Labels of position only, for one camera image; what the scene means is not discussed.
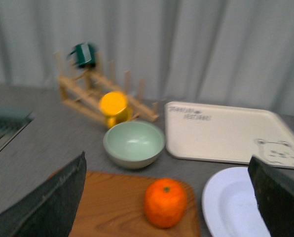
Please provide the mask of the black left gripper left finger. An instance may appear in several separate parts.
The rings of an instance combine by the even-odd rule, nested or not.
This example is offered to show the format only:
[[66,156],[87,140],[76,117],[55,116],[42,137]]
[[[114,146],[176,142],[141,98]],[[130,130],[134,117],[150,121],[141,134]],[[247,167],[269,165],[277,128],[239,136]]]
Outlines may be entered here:
[[85,153],[0,214],[0,237],[67,237],[86,178]]

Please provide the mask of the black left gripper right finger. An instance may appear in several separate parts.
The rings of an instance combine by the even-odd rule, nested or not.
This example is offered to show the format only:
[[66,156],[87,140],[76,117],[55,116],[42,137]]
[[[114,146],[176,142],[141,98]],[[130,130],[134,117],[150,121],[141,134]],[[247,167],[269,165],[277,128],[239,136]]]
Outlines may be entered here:
[[272,237],[294,237],[294,180],[252,157],[248,173],[257,207]]

